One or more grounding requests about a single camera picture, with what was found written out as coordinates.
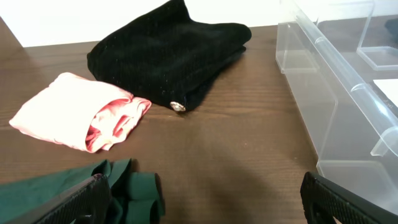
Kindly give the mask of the pink garment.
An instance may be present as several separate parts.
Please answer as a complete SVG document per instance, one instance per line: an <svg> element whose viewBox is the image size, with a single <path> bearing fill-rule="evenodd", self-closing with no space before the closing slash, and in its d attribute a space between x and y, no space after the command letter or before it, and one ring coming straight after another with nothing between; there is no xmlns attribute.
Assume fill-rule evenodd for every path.
<svg viewBox="0 0 398 224"><path fill-rule="evenodd" d="M33 138L95 153L126 140L152 103L115 85L61 73L9 124Z"/></svg>

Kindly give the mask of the black knit garment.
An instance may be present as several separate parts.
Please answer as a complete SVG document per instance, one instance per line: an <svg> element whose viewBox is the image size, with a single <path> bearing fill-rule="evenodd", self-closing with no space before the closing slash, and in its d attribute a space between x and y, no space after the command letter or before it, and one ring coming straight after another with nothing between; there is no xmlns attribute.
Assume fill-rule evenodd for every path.
<svg viewBox="0 0 398 224"><path fill-rule="evenodd" d="M200 106L251 37L243 24L196 22L183 0L171 0L98 42L88 69L98 81L186 113Z"/></svg>

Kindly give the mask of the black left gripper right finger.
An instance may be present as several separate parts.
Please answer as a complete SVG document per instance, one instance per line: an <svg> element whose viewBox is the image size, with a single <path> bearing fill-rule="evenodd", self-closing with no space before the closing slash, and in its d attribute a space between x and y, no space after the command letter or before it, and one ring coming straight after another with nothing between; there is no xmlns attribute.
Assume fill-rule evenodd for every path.
<svg viewBox="0 0 398 224"><path fill-rule="evenodd" d="M306 172L300 196L308 224L395 224L397 215L315 172Z"/></svg>

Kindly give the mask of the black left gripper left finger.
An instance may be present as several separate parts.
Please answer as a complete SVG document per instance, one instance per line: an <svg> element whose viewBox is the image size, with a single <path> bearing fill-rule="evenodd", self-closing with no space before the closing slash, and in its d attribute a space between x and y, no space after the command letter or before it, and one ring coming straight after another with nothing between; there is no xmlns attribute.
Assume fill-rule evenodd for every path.
<svg viewBox="0 0 398 224"><path fill-rule="evenodd" d="M95 174L7 224L103 224L110 203L108 177Z"/></svg>

